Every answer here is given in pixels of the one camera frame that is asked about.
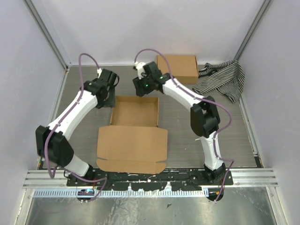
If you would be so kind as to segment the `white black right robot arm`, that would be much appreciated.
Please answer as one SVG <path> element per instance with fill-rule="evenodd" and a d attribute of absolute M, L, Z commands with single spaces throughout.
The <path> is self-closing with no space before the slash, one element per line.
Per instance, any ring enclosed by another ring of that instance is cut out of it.
<path fill-rule="evenodd" d="M 220 157 L 217 135 L 220 116 L 214 98 L 198 95 L 169 73 L 162 74 L 155 62 L 135 62 L 134 70 L 138 74 L 133 79 L 137 96 L 143 97 L 157 90 L 172 97 L 190 112 L 191 129 L 200 138 L 204 152 L 204 176 L 210 184 L 218 184 L 226 168 Z"/>

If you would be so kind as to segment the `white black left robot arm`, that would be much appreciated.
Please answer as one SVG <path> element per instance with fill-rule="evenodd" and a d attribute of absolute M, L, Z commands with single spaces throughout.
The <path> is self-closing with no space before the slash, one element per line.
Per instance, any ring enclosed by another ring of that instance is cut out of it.
<path fill-rule="evenodd" d="M 35 131 L 37 154 L 47 164 L 52 162 L 68 171 L 84 186 L 97 182 L 94 168 L 74 153 L 69 139 L 90 110 L 114 107 L 115 87 L 119 80 L 116 73 L 99 68 L 95 79 L 81 83 L 76 97 L 60 116 Z"/>

